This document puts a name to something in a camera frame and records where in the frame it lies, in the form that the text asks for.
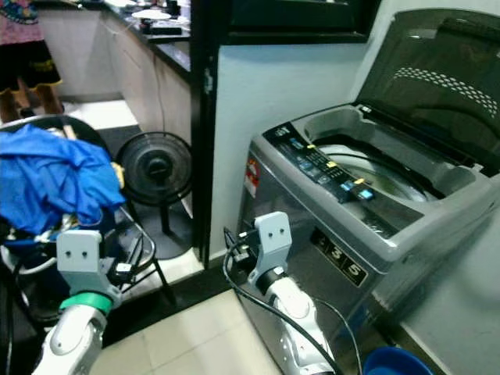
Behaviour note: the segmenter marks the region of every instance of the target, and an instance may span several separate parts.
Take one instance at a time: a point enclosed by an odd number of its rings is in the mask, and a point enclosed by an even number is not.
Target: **tinted glass lid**
[[[492,175],[500,170],[499,80],[500,18],[453,9],[401,12],[358,102],[371,116]]]

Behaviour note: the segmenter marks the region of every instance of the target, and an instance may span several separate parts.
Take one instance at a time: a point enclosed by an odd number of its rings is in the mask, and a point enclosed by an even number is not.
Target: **kitchen counter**
[[[189,59],[188,41],[190,34],[186,30],[182,30],[180,35],[150,35],[144,34],[139,30],[138,20],[133,18],[130,12],[125,12],[123,8],[115,7],[107,4],[104,1],[88,1],[82,0],[72,4],[61,0],[34,0],[34,4],[38,9],[68,9],[77,10],[81,4],[82,12],[89,11],[104,11],[112,15],[112,17],[123,24],[130,32],[147,48],[149,48],[156,57],[161,59],[166,65],[172,68],[185,81],[189,82],[191,64]],[[168,26],[175,27],[177,24],[168,22]]]

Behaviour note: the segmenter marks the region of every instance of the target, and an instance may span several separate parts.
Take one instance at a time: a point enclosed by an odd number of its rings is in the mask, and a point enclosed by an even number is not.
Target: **washing machine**
[[[396,14],[355,102],[254,137],[239,229],[286,212],[305,291],[351,320],[370,296],[397,309],[497,205],[497,77],[499,18]],[[243,304],[282,366],[274,318]],[[340,325],[320,317],[327,337]]]

